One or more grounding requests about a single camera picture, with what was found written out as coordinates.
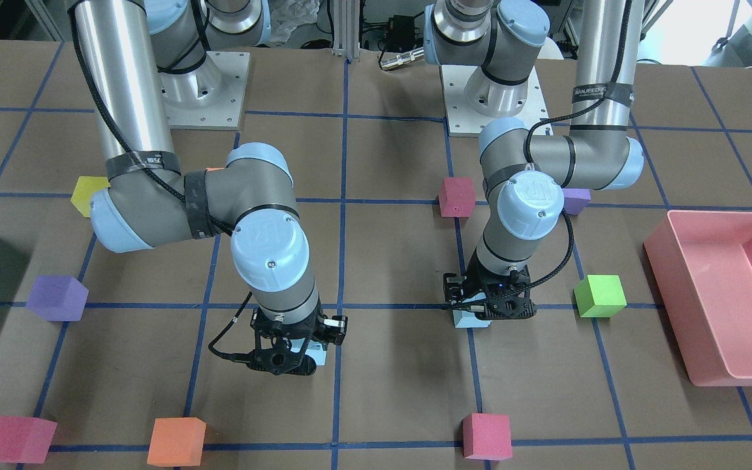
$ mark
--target light blue joint cover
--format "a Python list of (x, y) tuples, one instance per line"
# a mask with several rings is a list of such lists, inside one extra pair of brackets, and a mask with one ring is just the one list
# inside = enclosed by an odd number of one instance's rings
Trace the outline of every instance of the light blue joint cover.
[(426, 27), (423, 28), (423, 53), (426, 56), (426, 62), (439, 65), (437, 59), (437, 50), (433, 45), (433, 21), (431, 21), (431, 15), (433, 14), (433, 4), (426, 6)]
[(269, 13), (268, 0), (260, 0), (263, 7), (263, 31), (260, 33), (260, 40), (257, 44), (266, 44), (269, 38), (272, 37), (272, 15)]
[(262, 142), (249, 142), (247, 144), (242, 144), (238, 148), (230, 151), (225, 166), (229, 166), (233, 161), (240, 160), (241, 158), (254, 158), (254, 160), (268, 161), (272, 165), (286, 172), (289, 176), (289, 181), (292, 182), (292, 186), (295, 186), (295, 180), (292, 179), (292, 173), (289, 172), (289, 165), (286, 164), (286, 158), (283, 157), (283, 154), (281, 154), (278, 149)]
[(564, 205), (565, 195), (551, 176), (523, 170), (504, 184), (497, 209), (507, 232), (522, 240), (538, 240), (556, 226)]
[(185, 12), (190, 0), (144, 0), (150, 35), (158, 35)]
[[(301, 352), (301, 346), (304, 345), (304, 338), (292, 340), (292, 352)], [(316, 341), (310, 341), (307, 346), (307, 355), (315, 360), (316, 366), (326, 365), (326, 350), (324, 345)]]
[(623, 169), (620, 170), (614, 181), (611, 181), (602, 189), (625, 189), (635, 184), (640, 177), (640, 173), (642, 173), (642, 165), (644, 164), (642, 146), (640, 142), (631, 137), (626, 137), (626, 139), (629, 139), (629, 158), (627, 158), (626, 164), (623, 165)]
[[(478, 292), (475, 297), (468, 298), (467, 300), (464, 300), (464, 302), (481, 300), (481, 298), (486, 298), (486, 295), (483, 292)], [(474, 313), (466, 310), (452, 310), (451, 317), (454, 319), (455, 328), (486, 328), (492, 324), (492, 321), (489, 321), (488, 319), (478, 319)]]
[(530, 0), (501, 0), (498, 4), (498, 18), (505, 29), (534, 48), (544, 45), (544, 39), (550, 30), (547, 13)]
[(89, 204), (92, 208), (92, 228), (95, 229), (95, 235), (107, 250), (127, 253), (153, 249), (138, 237), (126, 220), (123, 220), (112, 202), (108, 189), (102, 189), (93, 194)]
[(309, 243), (298, 220), (280, 209), (260, 209), (234, 227), (230, 253), (236, 271), (254, 289), (280, 292), (309, 266)]
[(486, 147), (498, 137), (507, 134), (509, 131), (526, 128), (527, 125), (524, 124), (524, 121), (516, 118), (516, 116), (493, 119), (492, 122), (489, 122), (489, 124), (483, 128), (483, 131), (480, 132), (480, 136), (478, 136), (478, 144), (480, 145), (480, 153), (478, 153), (478, 155), (483, 155), (483, 152), (486, 151)]

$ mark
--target white round joint cap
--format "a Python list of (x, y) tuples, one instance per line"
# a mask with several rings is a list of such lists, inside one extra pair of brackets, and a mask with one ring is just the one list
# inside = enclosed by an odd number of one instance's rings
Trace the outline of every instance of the white round joint cap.
[(254, 289), (280, 292), (309, 265), (309, 244), (298, 220), (280, 209), (260, 209), (234, 227), (230, 252), (236, 271)]
[(498, 196), (498, 216), (512, 235), (538, 240), (556, 226), (565, 205), (560, 185), (536, 170), (515, 173)]

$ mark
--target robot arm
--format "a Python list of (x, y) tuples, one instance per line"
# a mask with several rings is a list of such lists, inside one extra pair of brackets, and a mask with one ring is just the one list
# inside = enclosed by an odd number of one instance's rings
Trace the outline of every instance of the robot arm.
[[(538, 51), (528, 47), (538, 44), (526, 40), (528, 32), (537, 32), (545, 24), (532, 13), (537, 7), (526, 0), (502, 0), (497, 9), (484, 13), (490, 18), (490, 24), (498, 24), (498, 38), (501, 38), (501, 31), (505, 31), (522, 42), (520, 55), (509, 59), (519, 62), (520, 66), (505, 69), (494, 67), (495, 57), (503, 56), (498, 53), (497, 42), (492, 42), (494, 27), (484, 27), (480, 19), (474, 23), (456, 21), (455, 18), (460, 18), (453, 15), (453, 10), (457, 5), (468, 3), (469, 0), (439, 0), (436, 6), (430, 7), (426, 46), (432, 50), (433, 60), (478, 65), (477, 56), (472, 61), (464, 52), (472, 48), (475, 54), (486, 51), (478, 70), (493, 83), (492, 88), (508, 86), (501, 83), (499, 71), (519, 71), (505, 80), (517, 76), (526, 78)], [(443, 5), (452, 5), (452, 8), (445, 9), (444, 19), (440, 19), (437, 12)], [(642, 9), (643, 0), (585, 2), (582, 44), (573, 89), (574, 113), (568, 116), (572, 117), (570, 136), (532, 137), (531, 131), (546, 122), (528, 131), (528, 126), (516, 117), (495, 119), (481, 132), (478, 138), (480, 164), (484, 191), (490, 203), (490, 219), (463, 276), (447, 274), (444, 277), (447, 300), (459, 304), (457, 309), (468, 307), (465, 311), (479, 319), (518, 319), (534, 315), (526, 264), (541, 238), (551, 232), (562, 214), (561, 188), (621, 189), (639, 178), (644, 166), (642, 148), (636, 140), (626, 137), (626, 132), (633, 101)], [(449, 33), (441, 24), (474, 24), (473, 31), (477, 33), (470, 35), (474, 42), (457, 41), (456, 38), (461, 37), (459, 33)], [(505, 24), (523, 27), (522, 30), (507, 29)]]
[[(101, 115), (112, 185), (91, 201), (98, 239), (123, 253), (229, 233), (236, 269), (259, 307), (251, 321), (255, 350), (228, 359), (275, 375), (313, 373), (316, 363), (304, 343), (340, 345), (346, 318), (322, 313), (283, 155), (250, 143), (230, 152), (225, 168), (182, 175), (141, 2), (85, 0), (70, 14), (75, 50)], [(261, 338), (272, 347), (263, 349)]]

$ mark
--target pink plastic container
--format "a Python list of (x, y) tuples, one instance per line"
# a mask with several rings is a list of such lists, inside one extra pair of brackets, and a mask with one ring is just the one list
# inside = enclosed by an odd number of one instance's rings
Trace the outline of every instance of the pink plastic container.
[(752, 386), (752, 212), (669, 211), (645, 247), (689, 380)]

